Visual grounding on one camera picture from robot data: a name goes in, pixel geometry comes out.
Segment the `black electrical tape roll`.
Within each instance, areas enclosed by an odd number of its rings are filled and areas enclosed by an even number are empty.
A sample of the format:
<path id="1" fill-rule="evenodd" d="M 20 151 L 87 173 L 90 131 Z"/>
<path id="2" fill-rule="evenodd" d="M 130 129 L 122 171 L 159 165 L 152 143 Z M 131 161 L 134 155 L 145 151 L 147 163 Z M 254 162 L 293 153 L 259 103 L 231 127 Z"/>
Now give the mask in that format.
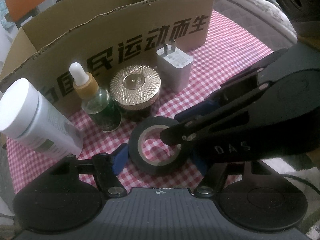
<path id="1" fill-rule="evenodd" d="M 179 170 L 188 156 L 181 152 L 181 145 L 168 146 L 160 133 L 178 124 L 174 119 L 156 116 L 138 124 L 129 139 L 129 156 L 139 170 L 152 176 L 166 176 Z"/>

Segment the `white power adapter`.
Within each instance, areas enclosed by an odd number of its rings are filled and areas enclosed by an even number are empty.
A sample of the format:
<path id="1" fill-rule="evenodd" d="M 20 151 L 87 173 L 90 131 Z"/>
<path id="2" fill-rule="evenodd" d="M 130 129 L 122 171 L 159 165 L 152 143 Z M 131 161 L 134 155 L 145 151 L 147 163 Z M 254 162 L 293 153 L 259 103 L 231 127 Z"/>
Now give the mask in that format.
<path id="1" fill-rule="evenodd" d="M 157 53 L 157 69 L 165 87 L 175 94 L 184 90 L 190 78 L 193 57 L 176 46 L 176 41 L 164 44 Z"/>

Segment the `green dropper bottle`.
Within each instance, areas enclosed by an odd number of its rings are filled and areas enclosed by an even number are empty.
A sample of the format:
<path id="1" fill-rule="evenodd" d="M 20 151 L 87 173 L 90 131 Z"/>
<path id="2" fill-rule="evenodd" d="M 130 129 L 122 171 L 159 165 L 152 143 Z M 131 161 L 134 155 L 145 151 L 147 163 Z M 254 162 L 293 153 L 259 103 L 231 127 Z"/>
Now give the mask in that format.
<path id="1" fill-rule="evenodd" d="M 121 113 L 108 90 L 101 88 L 93 75 L 78 62 L 70 65 L 69 72 L 84 112 L 102 131 L 116 130 L 121 123 Z"/>

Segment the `gold lidded jar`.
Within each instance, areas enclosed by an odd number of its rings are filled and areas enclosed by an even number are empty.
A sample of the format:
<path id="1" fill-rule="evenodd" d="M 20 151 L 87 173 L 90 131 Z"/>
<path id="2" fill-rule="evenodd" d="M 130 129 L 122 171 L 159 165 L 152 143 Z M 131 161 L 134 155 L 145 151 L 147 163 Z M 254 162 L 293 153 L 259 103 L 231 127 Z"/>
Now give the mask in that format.
<path id="1" fill-rule="evenodd" d="M 157 114 L 161 85 L 156 70 L 143 64 L 134 64 L 112 77 L 110 94 L 123 118 L 140 122 Z"/>

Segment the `white pill bottle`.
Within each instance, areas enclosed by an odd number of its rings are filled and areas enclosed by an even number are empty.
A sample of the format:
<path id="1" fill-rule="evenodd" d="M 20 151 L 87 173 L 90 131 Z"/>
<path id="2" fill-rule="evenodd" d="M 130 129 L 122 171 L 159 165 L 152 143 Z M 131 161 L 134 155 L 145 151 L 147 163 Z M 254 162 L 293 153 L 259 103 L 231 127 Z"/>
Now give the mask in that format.
<path id="1" fill-rule="evenodd" d="M 16 80 L 1 98 L 1 133 L 60 160 L 82 152 L 82 133 L 27 79 Z"/>

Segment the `red checkered tablecloth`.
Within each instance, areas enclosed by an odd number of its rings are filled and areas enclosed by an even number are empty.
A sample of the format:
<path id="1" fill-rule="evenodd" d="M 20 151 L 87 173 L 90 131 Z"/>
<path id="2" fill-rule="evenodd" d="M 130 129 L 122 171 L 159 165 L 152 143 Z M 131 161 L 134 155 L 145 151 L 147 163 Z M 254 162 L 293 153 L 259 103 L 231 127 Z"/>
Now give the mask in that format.
<path id="1" fill-rule="evenodd" d="M 202 101 L 227 79 L 272 51 L 244 28 L 213 11 L 205 44 L 190 51 L 194 61 L 188 87 L 180 94 L 163 90 L 158 114 L 174 117 L 176 113 Z M 116 131 L 104 133 L 82 110 L 74 113 L 69 119 L 85 135 L 81 159 L 89 159 L 101 152 L 113 152 L 119 145 L 128 142 L 136 125 L 124 120 Z M 11 139 L 7 140 L 7 155 L 15 193 L 55 164 L 55 160 L 33 152 Z M 191 161 L 186 162 L 178 172 L 165 177 L 150 176 L 129 161 L 118 176 L 127 191 L 132 187 L 194 189 L 202 178 Z"/>

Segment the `brown cardboard box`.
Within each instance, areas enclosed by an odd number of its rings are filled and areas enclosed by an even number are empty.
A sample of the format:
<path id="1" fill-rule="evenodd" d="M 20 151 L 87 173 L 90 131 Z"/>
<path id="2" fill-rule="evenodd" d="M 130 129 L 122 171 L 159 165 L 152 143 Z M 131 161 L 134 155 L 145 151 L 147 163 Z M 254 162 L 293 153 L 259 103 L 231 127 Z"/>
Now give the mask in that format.
<path id="1" fill-rule="evenodd" d="M 63 115 L 81 108 L 69 67 L 80 63 L 107 87 L 132 64 L 155 66 L 156 50 L 175 41 L 204 44 L 214 0 L 63 0 L 23 25 L 1 72 L 1 91 L 26 78 Z"/>

